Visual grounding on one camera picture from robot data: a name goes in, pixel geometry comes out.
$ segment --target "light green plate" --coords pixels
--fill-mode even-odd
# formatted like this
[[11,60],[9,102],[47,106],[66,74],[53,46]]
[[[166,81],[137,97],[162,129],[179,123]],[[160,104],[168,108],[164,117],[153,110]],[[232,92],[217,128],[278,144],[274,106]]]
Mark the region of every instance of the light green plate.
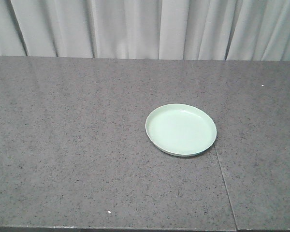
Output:
[[217,130],[213,120],[196,107],[168,104],[146,119],[146,133],[160,150],[174,156],[194,156],[208,149]]

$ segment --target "gray granite countertop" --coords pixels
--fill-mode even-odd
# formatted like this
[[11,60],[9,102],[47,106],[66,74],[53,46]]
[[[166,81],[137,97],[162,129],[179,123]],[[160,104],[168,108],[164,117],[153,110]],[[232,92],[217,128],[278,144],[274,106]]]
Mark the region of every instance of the gray granite countertop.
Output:
[[[184,103],[214,145],[158,150]],[[290,231],[290,62],[0,57],[1,231]]]

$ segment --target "curtain fold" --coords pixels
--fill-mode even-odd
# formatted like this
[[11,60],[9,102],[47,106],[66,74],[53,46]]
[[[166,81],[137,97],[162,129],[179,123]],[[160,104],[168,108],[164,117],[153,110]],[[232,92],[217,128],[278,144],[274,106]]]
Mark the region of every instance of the curtain fold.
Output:
[[290,60],[290,0],[0,0],[0,56]]

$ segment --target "speckled stone surface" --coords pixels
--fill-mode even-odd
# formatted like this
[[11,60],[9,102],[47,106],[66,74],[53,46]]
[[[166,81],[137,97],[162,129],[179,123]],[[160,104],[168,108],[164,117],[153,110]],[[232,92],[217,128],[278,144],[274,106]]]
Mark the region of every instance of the speckled stone surface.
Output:
[[201,96],[237,228],[290,230],[290,62],[207,66]]

